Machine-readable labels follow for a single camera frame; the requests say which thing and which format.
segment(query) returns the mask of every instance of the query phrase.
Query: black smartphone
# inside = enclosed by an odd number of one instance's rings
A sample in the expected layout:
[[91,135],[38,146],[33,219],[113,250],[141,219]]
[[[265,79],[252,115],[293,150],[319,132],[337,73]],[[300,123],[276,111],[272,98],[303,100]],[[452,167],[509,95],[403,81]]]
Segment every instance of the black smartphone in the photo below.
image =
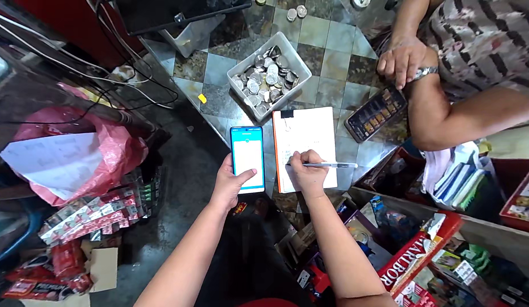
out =
[[248,169],[256,169],[257,174],[241,186],[238,194],[265,191],[265,155],[263,152],[263,128],[232,127],[232,171],[238,176]]
[[394,86],[389,86],[372,96],[363,107],[350,115],[344,121],[344,126],[357,143],[363,143],[406,106],[403,95]]

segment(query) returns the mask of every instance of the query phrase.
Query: black tape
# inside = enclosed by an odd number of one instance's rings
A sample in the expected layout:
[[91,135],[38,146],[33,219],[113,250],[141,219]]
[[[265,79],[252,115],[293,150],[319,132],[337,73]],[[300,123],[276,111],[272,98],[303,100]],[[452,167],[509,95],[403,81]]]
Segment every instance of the black tape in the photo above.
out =
[[280,118],[288,119],[289,117],[293,117],[293,110],[280,111]]

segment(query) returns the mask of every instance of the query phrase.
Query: hand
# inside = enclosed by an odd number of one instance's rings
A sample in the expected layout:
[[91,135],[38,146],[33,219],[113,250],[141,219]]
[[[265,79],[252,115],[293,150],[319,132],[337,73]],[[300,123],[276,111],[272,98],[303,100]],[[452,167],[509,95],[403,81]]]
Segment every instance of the hand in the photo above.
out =
[[329,169],[325,167],[306,167],[302,163],[320,163],[324,161],[317,152],[311,149],[303,153],[295,151],[293,157],[291,157],[291,167],[295,171],[297,182],[301,185],[302,194],[307,200],[325,195],[323,192],[323,182]]
[[377,71],[396,80],[396,87],[401,90],[411,82],[416,71],[424,60],[426,45],[416,36],[392,38],[387,52],[380,56]]
[[225,210],[230,210],[238,204],[238,192],[241,185],[257,174],[256,169],[248,169],[238,176],[232,172],[232,154],[228,154],[223,160],[223,164],[217,171],[215,179],[215,188],[213,189],[212,199],[209,201],[214,206],[220,206]]

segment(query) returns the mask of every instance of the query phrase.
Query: white plastic bin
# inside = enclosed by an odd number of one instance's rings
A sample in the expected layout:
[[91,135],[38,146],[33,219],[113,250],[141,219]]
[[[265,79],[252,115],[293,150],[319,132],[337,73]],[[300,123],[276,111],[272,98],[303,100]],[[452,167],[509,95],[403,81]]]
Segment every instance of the white plastic bin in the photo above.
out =
[[225,19],[225,15],[217,15],[207,19],[197,20],[189,23],[177,38],[166,30],[160,30],[163,36],[179,53],[184,57],[189,57],[198,48],[200,41],[205,39],[213,29]]
[[[244,73],[247,67],[253,65],[255,61],[255,56],[262,55],[266,50],[273,46],[280,47],[282,55],[285,56],[289,61],[290,70],[294,71],[299,76],[299,82],[296,87],[291,89],[286,95],[280,98],[280,100],[276,102],[270,109],[268,109],[264,115],[259,115],[259,113],[257,113],[257,110],[255,110],[255,107],[253,107],[247,96],[242,93],[242,91],[236,86],[236,84],[234,84],[234,80],[232,80],[232,77],[234,77],[234,75]],[[293,48],[293,46],[285,37],[285,35],[282,32],[277,32],[264,45],[262,45],[261,48],[257,49],[257,51],[253,52],[250,56],[245,58],[239,64],[231,68],[227,72],[227,76],[228,82],[230,83],[232,90],[234,90],[240,100],[242,100],[244,104],[246,104],[247,109],[251,110],[255,119],[261,122],[264,118],[269,116],[272,111],[281,109],[285,105],[286,101],[288,101],[289,97],[299,91],[302,85],[308,79],[310,79],[312,73],[310,72],[306,64],[304,64],[301,57],[299,57],[299,55],[295,51],[295,48]]]

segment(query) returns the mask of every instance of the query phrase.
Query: patterned shirt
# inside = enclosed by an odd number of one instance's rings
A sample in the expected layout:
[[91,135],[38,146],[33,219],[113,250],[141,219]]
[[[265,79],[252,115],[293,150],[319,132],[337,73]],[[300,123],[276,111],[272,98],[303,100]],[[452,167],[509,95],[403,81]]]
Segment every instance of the patterned shirt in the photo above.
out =
[[423,30],[450,101],[497,85],[529,97],[529,0],[445,0]]

